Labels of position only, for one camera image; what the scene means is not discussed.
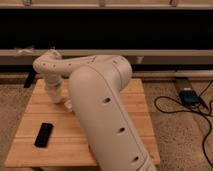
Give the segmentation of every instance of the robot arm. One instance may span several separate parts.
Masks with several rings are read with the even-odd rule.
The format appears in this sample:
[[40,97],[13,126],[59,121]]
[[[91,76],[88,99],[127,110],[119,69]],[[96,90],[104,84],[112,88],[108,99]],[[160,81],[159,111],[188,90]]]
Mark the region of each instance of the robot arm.
[[69,93],[73,109],[101,169],[155,171],[119,97],[119,92],[131,79],[129,62],[122,56],[90,56],[59,62],[59,58],[45,56],[38,58],[34,67],[46,78],[51,74],[70,74]]

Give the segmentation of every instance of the cable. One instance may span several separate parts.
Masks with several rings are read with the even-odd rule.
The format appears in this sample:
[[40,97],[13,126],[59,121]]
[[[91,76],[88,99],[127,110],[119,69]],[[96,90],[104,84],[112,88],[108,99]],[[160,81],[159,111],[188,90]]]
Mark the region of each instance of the cable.
[[[200,93],[200,95],[199,95],[200,98],[209,89],[209,87],[212,84],[213,84],[213,80],[211,80],[209,82],[209,84],[206,86],[206,88]],[[158,105],[158,101],[161,100],[161,99],[167,99],[167,100],[173,101],[176,104],[178,104],[179,106],[183,107],[184,109],[175,110],[175,111],[165,111],[165,110],[161,109]],[[213,117],[213,115],[211,115],[212,114],[213,99],[210,100],[209,103],[208,103],[208,110],[207,110],[208,112],[207,113],[201,111],[201,109],[200,109],[200,106],[202,105],[201,103],[199,103],[197,106],[193,106],[193,107],[192,106],[184,106],[178,100],[175,100],[175,99],[168,97],[168,96],[159,96],[159,97],[155,98],[154,105],[157,108],[157,110],[159,110],[160,112],[165,113],[165,114],[175,114],[175,113],[188,112],[188,113],[197,114],[197,115],[203,117],[206,120],[206,122],[208,123],[208,131],[207,131],[206,135],[204,136],[204,138],[202,140],[202,150],[203,150],[203,154],[204,154],[207,162],[213,168],[213,162],[209,159],[209,156],[208,156],[207,150],[206,150],[206,146],[205,146],[206,141],[207,141],[207,139],[208,139],[208,137],[211,134],[212,129],[213,129],[211,121],[208,118],[208,117]]]

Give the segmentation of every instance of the floor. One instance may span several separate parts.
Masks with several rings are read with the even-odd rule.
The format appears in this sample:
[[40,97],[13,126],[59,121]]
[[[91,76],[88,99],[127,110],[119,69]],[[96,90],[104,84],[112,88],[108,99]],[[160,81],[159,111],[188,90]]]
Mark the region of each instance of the floor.
[[[23,88],[26,74],[0,75],[0,171],[31,171],[30,168],[16,169],[3,166],[13,136],[25,110],[33,87]],[[209,80],[193,80],[192,86],[199,93]],[[206,122],[190,113],[162,114],[154,107],[153,101],[160,95],[177,98],[176,89],[170,79],[143,79],[147,103],[159,147],[160,171],[211,171],[203,156],[201,142],[207,131]],[[213,86],[204,94],[204,99],[213,98]],[[164,110],[180,109],[180,106],[162,101]],[[213,161],[213,135],[208,139],[207,149]],[[47,171],[92,171],[88,168],[45,168]]]

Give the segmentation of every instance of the wooden tabletop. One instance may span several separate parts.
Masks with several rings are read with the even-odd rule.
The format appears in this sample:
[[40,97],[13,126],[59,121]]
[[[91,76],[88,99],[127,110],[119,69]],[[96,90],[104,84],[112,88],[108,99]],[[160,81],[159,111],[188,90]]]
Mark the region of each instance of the wooden tabletop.
[[[68,99],[67,81],[63,82],[63,102]],[[160,163],[154,131],[139,79],[132,79],[121,92],[122,101],[155,164]],[[36,148],[35,138],[42,122],[54,125],[47,148]],[[12,146],[5,161],[6,167],[96,166],[87,139],[74,114],[64,103],[53,104],[44,91],[44,81],[38,80],[23,114]]]

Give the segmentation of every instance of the black phone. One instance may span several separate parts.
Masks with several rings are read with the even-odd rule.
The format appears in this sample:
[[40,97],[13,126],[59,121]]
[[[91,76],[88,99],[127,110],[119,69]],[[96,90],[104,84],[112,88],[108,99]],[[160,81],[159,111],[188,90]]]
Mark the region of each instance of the black phone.
[[34,145],[36,147],[41,147],[41,148],[47,147],[48,140],[52,133],[52,129],[53,129],[53,124],[42,123]]

